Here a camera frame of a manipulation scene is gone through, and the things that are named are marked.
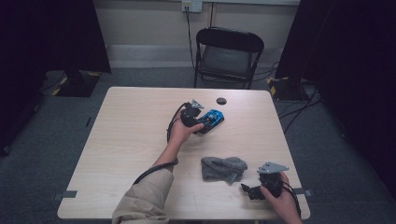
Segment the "gray carpet floor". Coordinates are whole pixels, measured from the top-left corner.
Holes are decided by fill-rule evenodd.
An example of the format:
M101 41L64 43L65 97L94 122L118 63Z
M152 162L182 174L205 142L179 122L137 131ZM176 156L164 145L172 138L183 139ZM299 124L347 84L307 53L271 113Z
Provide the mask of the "gray carpet floor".
M11 144L10 155L0 158L0 223L109 223L61 220L60 201L53 200L67 188L106 91L112 86L190 88L193 83L193 71L187 67L114 68L112 73L100 78L90 98L51 96L53 88L43 91L39 110ZM61 75L48 73L44 86ZM251 89L268 91L261 79L266 75L258 75ZM241 84L202 80L198 87L243 89ZM306 86L310 95L314 90ZM317 100L318 93L312 102ZM274 104L279 115L286 115L304 102ZM284 129L294 115L281 119ZM303 187L314 194L307 199L311 218L304 223L396 223L395 202L340 127L320 102L305 109L286 132Z

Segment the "table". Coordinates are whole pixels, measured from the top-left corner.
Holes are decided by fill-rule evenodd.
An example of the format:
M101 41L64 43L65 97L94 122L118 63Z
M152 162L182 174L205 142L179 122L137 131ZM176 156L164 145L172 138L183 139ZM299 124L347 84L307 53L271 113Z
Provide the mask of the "table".
M223 97L226 105L216 100ZM225 120L207 134L192 134L178 154L175 181L165 212L171 219L274 219L266 201L251 201L240 183L260 184L257 169L266 161L289 166L290 184L300 188L288 144L267 91L113 87L106 94L67 190L60 218L109 219L124 192L162 153L166 128L180 105L195 99L202 116L217 109ZM239 157L247 162L242 181L202 179L202 157ZM298 195L302 217L310 211Z

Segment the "round black object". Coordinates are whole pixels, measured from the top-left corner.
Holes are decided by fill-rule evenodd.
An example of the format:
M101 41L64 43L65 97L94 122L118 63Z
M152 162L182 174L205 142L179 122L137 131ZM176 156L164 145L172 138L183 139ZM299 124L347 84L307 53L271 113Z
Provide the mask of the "round black object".
M222 97L219 97L219 98L216 100L216 102L217 102L219 105L225 105L225 104L227 104L227 100L224 99L224 98L222 98Z

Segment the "hand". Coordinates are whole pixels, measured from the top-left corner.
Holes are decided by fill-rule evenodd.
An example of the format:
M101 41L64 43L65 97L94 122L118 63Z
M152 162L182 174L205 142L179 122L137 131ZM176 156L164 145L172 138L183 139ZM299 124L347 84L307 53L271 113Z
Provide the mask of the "hand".
M282 176L283 182L289 184L288 177L283 172L280 172L280 175ZM277 215L286 223L303 223L300 219L300 216L298 215L293 197L285 189L282 189L282 192L278 198L274 197L264 186L260 186L260 191L264 195L265 199L273 206Z
M176 144L177 146L181 146L186 142L192 133L198 132L204 128L203 123L196 124L190 128L186 127L180 119L180 114L181 112L176 116L169 138L169 144Z

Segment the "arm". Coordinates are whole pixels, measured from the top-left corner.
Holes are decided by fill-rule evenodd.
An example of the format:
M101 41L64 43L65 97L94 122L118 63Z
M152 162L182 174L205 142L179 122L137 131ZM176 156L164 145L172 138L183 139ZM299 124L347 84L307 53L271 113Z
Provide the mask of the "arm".
M172 127L167 146L153 166L174 161L190 135L204 127L204 124L197 124L188 128L179 116L180 114ZM151 173L138 184L132 185L113 212L112 223L134 223L135 220L144 219L149 219L150 223L167 223L169 218L163 209L174 178L172 172L173 166L170 166Z
M280 173L283 182L289 184L288 177L281 172ZM265 199L273 206L277 215L282 218L287 224L302 224L300 216L297 213L296 204L293 197L282 189L282 193L278 198L274 197L271 192L264 186L260 186L260 191L264 195Z

